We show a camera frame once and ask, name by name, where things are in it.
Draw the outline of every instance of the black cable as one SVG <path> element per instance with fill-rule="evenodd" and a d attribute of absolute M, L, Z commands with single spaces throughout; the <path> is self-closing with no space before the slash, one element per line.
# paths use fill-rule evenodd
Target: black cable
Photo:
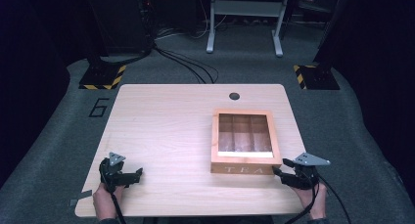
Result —
<path fill-rule="evenodd" d="M 330 184 L 326 181 L 326 179 L 324 179 L 320 174 L 318 175 L 319 178 L 321 178 L 321 180 L 323 180 L 323 182 L 327 185 L 327 187 L 330 188 L 330 190 L 333 192 L 333 194 L 336 196 L 337 200 L 339 201 L 340 205 L 342 206 L 343 211 L 345 212 L 346 218 L 347 218 L 347 222 L 349 224 L 351 224 L 351 220 L 350 217 L 348 216 L 347 210 L 345 205 L 342 202 L 342 199 L 340 199 L 340 197 L 338 196 L 338 194 L 335 192 L 335 190 L 330 186 Z"/>
<path fill-rule="evenodd" d="M 182 56 L 182 57 L 185 57 L 186 59 L 188 59 L 188 60 L 191 60 L 191 61 L 194 61 L 194 62 L 197 62 L 197 61 L 195 61 L 195 60 L 192 60 L 192 59 L 190 59 L 190 58 L 187 58 L 186 56 L 183 56 L 183 55 L 180 55 L 180 54 L 177 54 L 177 53 L 174 53 L 174 52 L 172 52 L 172 51 L 166 51 L 166 50 L 163 50 L 163 49 L 160 49 L 160 48 L 158 48 L 156 45 L 154 46 L 154 48 L 153 48 L 154 50 L 156 50 L 157 52 L 159 52 L 159 54 L 161 54 L 162 56 L 164 56 L 164 57 L 166 57 L 166 58 L 168 58 L 168 59 L 171 59 L 171 60 L 173 60 L 173 61 L 175 61 L 175 62 L 177 62 L 178 64 L 180 64 L 180 65 L 182 65 L 182 66 L 184 66 L 185 68 L 187 68 L 188 70 L 190 70 L 195 76 L 196 76 L 196 78 L 197 78 L 197 80 L 198 80 L 198 82 L 199 83 L 201 83 L 201 81 L 204 83 L 204 84 L 206 84 L 207 82 L 194 70 L 194 69 L 192 69 L 191 67 L 189 67 L 188 65 L 186 65 L 185 63 L 187 63 L 187 64 L 190 64 L 190 65 L 192 65 L 192 66 L 196 66 L 196 67 L 199 67 L 200 69 L 202 69 L 207 75 L 208 75 L 208 77 L 209 77 L 209 79 L 210 79 L 210 81 L 211 81 L 211 83 L 213 84 L 213 83 L 215 83 L 215 81 L 217 80 L 217 78 L 218 78 L 218 75 L 217 75 L 217 77 L 215 78 L 215 80 L 213 80 L 213 78 L 212 78 L 212 76 L 211 76 L 211 74 L 205 69 L 205 68 L 203 68 L 202 66 L 200 66 L 200 65 L 197 65 L 197 64 L 195 64 L 195 63 L 193 63 L 193 62 L 190 62 L 190 61 L 187 61 L 187 60 L 185 60 L 185 59 L 182 59 L 182 58 L 180 58 L 180 57 L 178 57 L 178 56 Z"/>
<path fill-rule="evenodd" d="M 188 70 L 190 70 L 190 71 L 193 73 L 193 75 L 195 75 L 195 76 L 196 76 L 196 78 L 197 78 L 197 80 L 198 80 L 198 82 L 199 82 L 199 83 L 201 83 L 201 81 L 202 81 L 204 84 L 206 84 L 206 82 L 204 81 L 204 79 L 203 79 L 200 75 L 198 75 L 198 73 L 197 73 L 197 72 L 195 72 L 195 71 L 194 71 L 191 67 L 189 67 L 189 66 L 187 66 L 187 65 L 182 64 L 180 61 L 176 60 L 174 56 L 171 56 L 171 55 L 169 55 L 169 54 L 165 53 L 165 52 L 164 52 L 163 50 L 161 50 L 161 49 L 158 49 L 158 48 L 154 48 L 154 49 L 155 49 L 157 52 L 159 52 L 159 54 L 161 54 L 162 56 L 164 56 L 164 57 L 166 57 L 166 58 L 168 58 L 168 59 L 170 59 L 170 60 L 173 60 L 173 61 L 177 62 L 178 64 L 180 64 L 180 65 L 184 66 L 184 67 L 185 67 L 185 68 L 187 68 Z"/>
<path fill-rule="evenodd" d="M 120 65 L 120 66 L 125 66 L 125 65 L 129 65 L 131 63 L 137 62 L 139 60 L 144 59 L 145 57 L 147 57 L 150 54 L 151 50 L 146 50 L 144 51 L 142 54 L 140 54 L 140 56 L 128 59 L 128 60 L 123 60 L 123 61 L 118 61 L 118 62 L 108 62 L 105 61 L 106 63 L 112 64 L 112 65 Z"/>
<path fill-rule="evenodd" d="M 168 27 L 168 26 L 162 27 L 157 32 L 157 38 L 168 36 L 168 35 L 171 35 L 171 34 L 174 34 L 174 33 L 177 33 L 177 32 L 179 32 L 177 28 Z"/>
<path fill-rule="evenodd" d="M 182 54 L 178 54 L 178 53 L 175 53 L 175 52 L 173 52 L 173 51 L 167 51 L 167 50 L 164 50 L 165 52 L 169 52 L 169 53 L 171 53 L 171 54 L 174 54 L 174 55 L 177 55 L 177 56 L 181 56 L 181 57 L 183 57 L 183 58 L 185 58 L 185 59 L 188 59 L 188 60 L 190 60 L 190 61 L 193 61 L 193 62 L 195 62 L 195 63 L 199 63 L 199 64 L 201 64 L 201 65 L 204 65 L 204 66 L 206 66 L 206 67 L 210 67 L 210 68 L 212 68 L 215 72 L 216 72 L 216 78 L 215 78 L 215 80 L 213 80 L 213 77 L 210 75 L 210 73 L 204 68 L 204 67 L 202 67 L 202 66 L 200 66 L 200 65 L 197 65 L 197 64 L 195 64 L 195 63 L 192 63 L 192 62 L 189 62 L 189 61 L 187 61 L 187 60 L 184 60 L 184 59 L 181 59 L 181 58 L 178 58 L 178 57 L 176 57 L 177 59 L 179 59 L 179 60 L 181 60 L 181 61 L 183 61 L 183 62 L 186 62 L 186 63 L 188 63 L 188 64 L 191 64 L 191 65 L 194 65 L 194 66 L 196 66 L 196 67 L 199 67 L 200 69 L 202 69 L 207 75 L 208 75 L 208 77 L 209 77 L 209 79 L 210 79 L 210 81 L 211 81 L 211 83 L 212 84 L 214 84 L 214 83 L 216 83 L 216 80 L 217 80 L 217 78 L 219 77 L 219 71 L 216 69 L 216 68 L 214 68 L 214 67 L 211 67 L 211 66 L 209 66 L 209 65 L 206 65 L 206 64 L 203 64 L 202 62 L 199 62 L 199 61 L 197 61 L 197 60 L 193 60 L 193 59 L 191 59 L 191 58 L 189 58 L 189 57 L 186 57 L 186 56 L 184 56 L 184 55 L 182 55 Z"/>
<path fill-rule="evenodd" d="M 110 194 L 111 194 L 111 198 L 113 199 L 113 203 L 115 206 L 116 214 L 118 215 L 119 222 L 121 222 L 121 224 L 126 224 L 124 216 L 122 216 L 121 208 L 119 207 L 118 201 L 116 200 L 116 196 L 114 195 L 114 193 L 110 193 Z"/>
<path fill-rule="evenodd" d="M 107 187 L 107 191 L 108 191 L 108 187 L 109 187 L 108 182 L 102 171 L 101 171 L 101 177 L 103 178 L 105 186 Z M 121 212 L 121 208 L 119 207 L 118 200 L 116 199 L 116 196 L 114 195 L 114 192 L 113 191 L 108 191 L 108 192 L 110 193 L 111 199 L 113 200 L 115 210 L 116 210 L 116 215 L 118 216 L 119 221 L 121 222 L 121 224 L 126 224 L 124 220 L 124 216 L 122 215 L 122 212 Z"/>
<path fill-rule="evenodd" d="M 307 177 L 306 175 L 305 175 L 305 173 L 303 173 L 302 171 L 300 171 L 301 173 L 302 173 L 302 175 L 304 175 L 304 177 L 306 177 L 307 178 L 307 180 L 308 180 L 308 184 L 310 185 L 310 187 L 311 187 L 311 191 L 312 191 L 312 200 L 311 200 L 311 203 L 301 212 L 301 213 L 299 213 L 297 216 L 295 216 L 295 217 L 293 217 L 293 218 L 291 218 L 290 220 L 288 220 L 287 222 L 286 222 L 286 224 L 292 224 L 292 223 L 294 223 L 295 221 L 297 221 L 297 220 L 299 220 L 300 218 L 302 218 L 304 215 L 306 215 L 311 209 L 312 209 L 312 206 L 314 205 L 314 202 L 315 202 L 315 198 L 317 197 L 317 194 L 318 194 L 318 190 L 319 190 L 319 188 L 320 188 L 320 186 L 319 186 L 319 184 L 318 184 L 318 186 L 317 186 L 317 193 L 315 192 L 315 189 L 314 189 L 314 186 L 312 185 L 312 182 L 311 182 L 311 178 L 309 178 L 309 177 Z"/>

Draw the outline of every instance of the metal stand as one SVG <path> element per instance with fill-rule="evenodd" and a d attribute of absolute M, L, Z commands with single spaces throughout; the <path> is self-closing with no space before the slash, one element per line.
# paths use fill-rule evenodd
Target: metal stand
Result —
<path fill-rule="evenodd" d="M 213 52 L 215 15 L 275 17 L 278 18 L 278 22 L 275 29 L 272 30 L 272 39 L 274 41 L 275 54 L 277 57 L 283 57 L 279 33 L 287 7 L 287 1 L 288 0 L 283 0 L 282 2 L 254 2 L 210 0 L 210 31 L 207 40 L 207 52 Z"/>

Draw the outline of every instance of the yellow and black hazard tape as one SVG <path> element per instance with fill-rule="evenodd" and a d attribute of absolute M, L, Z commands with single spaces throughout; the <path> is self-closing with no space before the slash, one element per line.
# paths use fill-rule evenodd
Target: yellow and black hazard tape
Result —
<path fill-rule="evenodd" d="M 315 66 L 294 66 L 294 71 L 296 72 L 297 81 L 299 82 L 301 89 L 307 89 L 307 86 L 305 85 L 304 78 L 302 77 L 300 67 L 309 67 L 314 68 Z"/>
<path fill-rule="evenodd" d="M 90 89 L 90 90 L 97 90 L 97 89 L 115 89 L 119 82 L 121 81 L 122 75 L 124 74 L 126 66 L 122 66 L 119 68 L 118 73 L 112 84 L 109 85 L 87 85 L 87 84 L 79 84 L 79 89 Z"/>

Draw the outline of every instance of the white shelf leg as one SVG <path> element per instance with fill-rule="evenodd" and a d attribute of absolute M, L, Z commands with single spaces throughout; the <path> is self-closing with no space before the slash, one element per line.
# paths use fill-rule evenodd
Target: white shelf leg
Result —
<path fill-rule="evenodd" d="M 278 58 L 283 57 L 283 49 L 281 47 L 281 41 L 280 41 L 280 30 L 281 25 L 283 23 L 285 10 L 287 8 L 287 2 L 288 0 L 283 0 L 280 10 L 280 15 L 278 17 L 277 26 L 275 27 L 275 30 L 272 30 L 272 39 L 274 40 L 274 47 L 275 47 L 275 54 Z"/>
<path fill-rule="evenodd" d="M 214 45 L 214 0 L 210 0 L 210 31 L 207 40 L 207 53 L 213 53 Z"/>

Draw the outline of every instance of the cable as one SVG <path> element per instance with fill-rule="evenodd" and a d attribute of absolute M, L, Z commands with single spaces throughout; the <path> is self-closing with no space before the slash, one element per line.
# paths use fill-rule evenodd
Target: cable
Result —
<path fill-rule="evenodd" d="M 302 173 L 302 175 L 304 175 L 304 177 L 306 177 L 307 178 L 307 181 L 308 181 L 308 184 L 310 185 L 310 187 L 311 187 L 311 191 L 312 191 L 312 200 L 311 200 L 311 203 L 301 212 L 301 213 L 299 213 L 297 216 L 295 216 L 295 217 L 293 217 L 293 218 L 291 218 L 290 220 L 288 220 L 287 222 L 286 222 L 286 224 L 292 224 L 292 223 L 294 223 L 295 221 L 297 221 L 297 220 L 299 220 L 300 218 L 302 218 L 304 215 L 306 215 L 311 209 L 312 209 L 312 206 L 314 205 L 314 202 L 315 202 L 315 198 L 317 197 L 317 194 L 318 194 L 318 191 L 319 191 L 319 189 L 320 189 L 320 185 L 317 183 L 317 193 L 315 192 L 315 188 L 314 188 L 314 186 L 312 185 L 312 182 L 311 182 L 311 178 L 309 178 L 309 177 L 307 177 L 306 175 L 305 175 L 305 173 L 303 173 L 302 171 L 300 171 L 301 173 Z"/>
<path fill-rule="evenodd" d="M 224 31 L 227 30 L 228 28 L 235 28 L 235 27 L 244 27 L 245 25 L 228 25 L 227 23 L 225 23 L 224 25 L 222 24 L 221 26 L 217 26 L 215 30 L 217 31 Z M 171 31 L 171 30 L 176 30 L 175 28 L 171 28 L 171 29 L 167 29 L 166 31 L 164 31 L 163 33 L 167 33 L 167 31 Z M 187 35 L 188 33 L 186 32 L 177 32 L 177 33 L 170 33 L 170 34 L 159 34 L 158 38 L 155 39 L 155 41 L 157 40 L 161 40 L 170 36 L 175 36 L 175 35 Z"/>
<path fill-rule="evenodd" d="M 170 32 L 171 32 L 171 31 L 174 31 L 174 30 L 175 30 L 175 28 L 172 28 L 172 27 L 160 29 L 160 30 L 158 31 L 157 37 L 159 37 L 159 36 L 169 35 L 169 34 L 170 34 Z"/>
<path fill-rule="evenodd" d="M 323 180 L 323 182 L 327 185 L 327 187 L 330 188 L 330 190 L 333 192 L 333 194 L 336 196 L 337 200 L 339 201 L 340 205 L 342 206 L 343 211 L 345 212 L 346 218 L 347 218 L 347 222 L 349 224 L 351 224 L 351 220 L 350 217 L 348 216 L 347 210 L 345 205 L 342 202 L 342 199 L 340 199 L 340 197 L 338 196 L 338 194 L 335 192 L 335 190 L 330 186 L 330 184 L 326 181 L 326 179 L 324 179 L 320 174 L 318 175 L 319 178 L 321 178 L 321 180 Z"/>
<path fill-rule="evenodd" d="M 208 32 L 208 16 L 207 16 L 207 12 L 205 10 L 204 3 L 202 2 L 202 0 L 199 0 L 199 2 L 201 3 L 201 7 L 202 7 L 202 10 L 203 10 L 204 16 L 205 16 L 205 30 L 199 36 L 192 36 L 192 35 L 190 36 L 190 37 L 195 38 L 195 39 L 201 38 L 202 36 L 204 36 Z"/>
<path fill-rule="evenodd" d="M 100 171 L 100 172 L 101 172 L 101 177 L 104 180 L 105 186 L 108 188 L 109 186 L 108 186 L 107 179 L 104 176 L 103 172 L 102 171 Z M 119 207 L 118 200 L 116 199 L 116 196 L 114 195 L 114 192 L 109 191 L 109 193 L 111 195 L 111 199 L 113 200 L 113 203 L 114 203 L 114 206 L 115 206 L 115 210 L 116 210 L 116 215 L 118 215 L 119 222 L 121 222 L 121 224 L 126 224 L 125 219 L 124 219 L 124 216 L 122 215 L 122 212 L 121 212 L 121 208 Z"/>
<path fill-rule="evenodd" d="M 153 47 L 153 49 L 156 50 L 162 56 L 164 56 L 164 57 L 166 57 L 166 58 L 168 58 L 170 60 L 173 60 L 173 61 L 177 62 L 178 64 L 184 66 L 186 69 L 190 70 L 192 72 L 192 74 L 196 76 L 196 78 L 197 78 L 197 80 L 198 80 L 199 83 L 201 83 L 201 81 L 202 81 L 204 84 L 206 84 L 207 82 L 194 69 L 192 69 L 191 67 L 189 67 L 185 63 L 187 63 L 189 65 L 192 65 L 192 66 L 196 66 L 196 67 L 200 68 L 202 71 L 204 71 L 207 74 L 207 76 L 209 77 L 210 82 L 212 84 L 214 84 L 216 82 L 216 80 L 217 80 L 217 78 L 219 76 L 217 69 L 215 69 L 214 67 L 211 67 L 211 66 L 205 65 L 205 64 L 203 64 L 201 62 L 192 60 L 192 59 L 190 59 L 190 58 L 188 58 L 188 57 L 186 57 L 184 55 L 180 55 L 180 54 L 174 53 L 172 51 L 167 51 L 167 50 L 160 49 L 156 45 Z M 216 72 L 216 78 L 213 79 L 213 77 L 211 76 L 211 74 L 204 67 L 202 67 L 202 66 L 200 66 L 200 65 L 198 65 L 198 64 L 196 64 L 194 62 L 199 63 L 199 64 L 202 64 L 202 65 L 205 65 L 206 67 L 210 67 L 210 68 L 214 69 L 215 72 Z"/>
<path fill-rule="evenodd" d="M 105 62 L 109 63 L 109 64 L 112 64 L 112 65 L 125 66 L 125 65 L 129 65 L 131 63 L 134 63 L 134 62 L 137 62 L 139 60 L 144 59 L 145 57 L 147 57 L 150 54 L 150 52 L 151 52 L 151 50 L 146 50 L 142 54 L 140 54 L 140 56 L 137 56 L 137 57 L 134 57 L 134 58 L 131 58 L 131 59 L 128 59 L 128 60 L 123 60 L 123 61 L 118 61 L 118 62 L 107 62 L 107 61 L 105 61 Z"/>

